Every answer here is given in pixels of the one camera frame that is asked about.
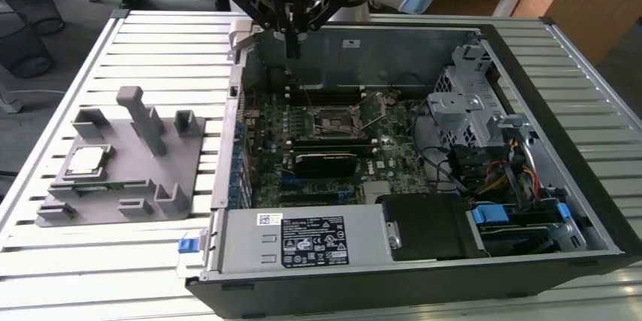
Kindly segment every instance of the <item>screw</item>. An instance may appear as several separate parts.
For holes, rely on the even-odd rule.
[[[396,238],[395,236],[389,236],[388,237],[388,244],[389,244],[389,248],[396,250],[400,246],[399,238]]]

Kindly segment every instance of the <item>metal table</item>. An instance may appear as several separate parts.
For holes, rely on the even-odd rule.
[[[0,206],[0,319],[219,319],[191,296],[183,278],[200,270],[197,253],[179,257],[176,241],[208,224],[229,75],[228,28],[241,14],[132,11],[110,19],[69,92]],[[478,17],[373,17],[377,22],[491,21],[560,123],[642,231],[642,124],[555,26],[539,20]],[[192,217],[183,221],[40,229],[36,209],[70,148],[70,118],[114,105],[121,85],[140,85],[159,115],[191,108],[207,117]],[[639,265],[584,277],[531,298],[299,316],[296,319],[473,320],[642,317]]]

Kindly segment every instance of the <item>open computer tower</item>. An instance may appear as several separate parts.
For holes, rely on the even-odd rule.
[[[237,37],[204,269],[225,318],[514,298],[642,243],[494,26]]]

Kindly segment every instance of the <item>trash bin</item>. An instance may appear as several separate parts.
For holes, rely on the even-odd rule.
[[[14,12],[29,17],[34,31],[40,35],[58,32],[64,28],[64,20],[53,0],[5,0]]]
[[[0,64],[16,78],[37,77],[53,66],[25,14],[0,13]]]

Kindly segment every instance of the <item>motherboard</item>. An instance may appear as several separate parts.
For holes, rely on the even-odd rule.
[[[252,207],[364,204],[429,192],[412,139],[420,104],[392,89],[249,92]]]

